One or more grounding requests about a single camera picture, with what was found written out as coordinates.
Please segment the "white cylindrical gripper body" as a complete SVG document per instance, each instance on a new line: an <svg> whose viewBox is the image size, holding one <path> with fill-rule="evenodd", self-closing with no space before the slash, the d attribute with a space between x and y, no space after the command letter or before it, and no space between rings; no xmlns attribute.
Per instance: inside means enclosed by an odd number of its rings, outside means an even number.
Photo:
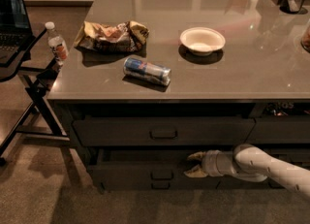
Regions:
<svg viewBox="0 0 310 224"><path fill-rule="evenodd" d="M226 155L220 150L208 150L204 155L201 165L209 176L223 176L220 163L225 160Z"/></svg>

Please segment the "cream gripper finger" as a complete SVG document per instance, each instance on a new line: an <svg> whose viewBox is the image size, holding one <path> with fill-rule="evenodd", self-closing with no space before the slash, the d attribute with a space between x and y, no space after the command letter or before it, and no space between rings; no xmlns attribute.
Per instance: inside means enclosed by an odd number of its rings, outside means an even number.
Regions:
<svg viewBox="0 0 310 224"><path fill-rule="evenodd" d="M201 161L204 158L205 155L206 155L205 151L195 152L195 153L190 154L187 157L187 160L188 161L193 161L193 160Z"/></svg>
<svg viewBox="0 0 310 224"><path fill-rule="evenodd" d="M196 165L192 169L185 171L184 175L189 178L204 178L208 176L208 173L206 173L200 165Z"/></svg>

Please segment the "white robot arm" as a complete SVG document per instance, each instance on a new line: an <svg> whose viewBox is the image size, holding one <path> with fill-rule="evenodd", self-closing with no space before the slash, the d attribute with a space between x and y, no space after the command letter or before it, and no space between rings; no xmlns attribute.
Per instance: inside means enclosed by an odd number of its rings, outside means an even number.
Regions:
<svg viewBox="0 0 310 224"><path fill-rule="evenodd" d="M289 191L310 199L309 170L274 158L251 144L240 144L233 151L199 151L190 154L187 160L198 162L184 172L189 178L232 176L250 182L271 178Z"/></svg>

